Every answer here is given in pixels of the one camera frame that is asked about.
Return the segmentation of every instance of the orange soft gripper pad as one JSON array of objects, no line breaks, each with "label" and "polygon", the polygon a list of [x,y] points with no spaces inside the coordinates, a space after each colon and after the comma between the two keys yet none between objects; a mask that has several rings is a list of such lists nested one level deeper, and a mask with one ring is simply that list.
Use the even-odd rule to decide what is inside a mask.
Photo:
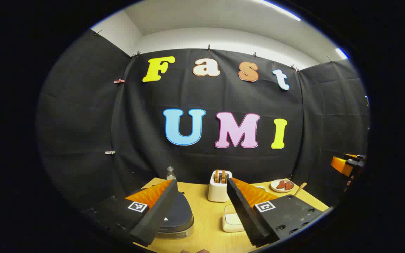
[{"label": "orange soft gripper pad", "polygon": [[170,185],[171,182],[172,179],[164,181],[160,184],[156,184],[155,186],[151,186],[148,189],[144,189],[140,192],[137,192],[136,194],[132,194],[126,197],[126,199],[147,204],[149,209],[151,210],[156,201],[159,199],[160,195],[162,195],[162,193]]},{"label": "orange soft gripper pad", "polygon": [[263,189],[257,188],[248,183],[240,181],[236,178],[232,178],[232,181],[242,192],[243,197],[245,197],[246,201],[248,202],[251,208],[253,208],[255,204],[263,203],[278,198],[276,195],[273,195],[269,192],[264,191]]}]

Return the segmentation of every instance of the letter m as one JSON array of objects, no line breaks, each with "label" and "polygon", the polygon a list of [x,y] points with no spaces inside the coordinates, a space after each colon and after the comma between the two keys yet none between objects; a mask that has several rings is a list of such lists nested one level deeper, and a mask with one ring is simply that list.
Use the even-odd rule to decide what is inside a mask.
[{"label": "letter m", "polygon": [[256,131],[257,122],[260,119],[259,115],[254,113],[246,114],[240,126],[238,126],[231,112],[219,112],[217,118],[220,120],[220,135],[215,143],[217,148],[229,147],[228,135],[234,147],[238,146],[243,136],[243,142],[240,144],[242,147],[247,149],[257,147]]}]

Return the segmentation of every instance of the plate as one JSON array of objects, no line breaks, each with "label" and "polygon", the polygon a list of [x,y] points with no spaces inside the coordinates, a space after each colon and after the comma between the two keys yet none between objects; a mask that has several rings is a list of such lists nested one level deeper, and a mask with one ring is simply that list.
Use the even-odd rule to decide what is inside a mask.
[{"label": "plate", "polygon": [[[293,186],[292,189],[289,189],[289,190],[285,190],[285,186],[284,186],[283,188],[277,189],[276,187],[279,185],[280,181],[284,181],[285,183],[290,182],[290,183],[292,183],[294,186]],[[295,183],[293,183],[293,182],[290,181],[290,180],[286,180],[286,179],[277,179],[277,180],[274,180],[273,182],[271,182],[271,185],[270,185],[270,186],[271,186],[271,188],[272,188],[274,191],[284,193],[284,192],[292,191],[292,190],[295,188]]]},{"label": "plate", "polygon": [[268,192],[268,190],[264,186],[256,186],[257,188],[263,189],[264,191]]}]

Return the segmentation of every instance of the orange letter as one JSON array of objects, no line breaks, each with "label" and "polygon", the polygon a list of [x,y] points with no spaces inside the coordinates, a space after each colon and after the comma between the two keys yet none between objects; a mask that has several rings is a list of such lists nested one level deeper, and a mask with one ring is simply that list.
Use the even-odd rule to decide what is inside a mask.
[{"label": "orange letter", "polygon": [[238,66],[241,71],[238,72],[238,77],[244,81],[255,82],[259,79],[259,74],[255,70],[259,68],[255,63],[242,62]]}]

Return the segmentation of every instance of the clip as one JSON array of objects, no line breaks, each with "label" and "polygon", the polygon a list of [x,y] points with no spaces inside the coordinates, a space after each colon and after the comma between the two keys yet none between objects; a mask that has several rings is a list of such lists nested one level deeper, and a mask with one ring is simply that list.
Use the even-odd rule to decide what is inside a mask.
[{"label": "clip", "polygon": [[[101,29],[101,31],[102,31],[102,30],[103,30],[103,29]],[[98,35],[98,33],[100,33],[101,31],[99,31],[99,32],[97,32],[97,33],[94,33],[93,36]]]}]

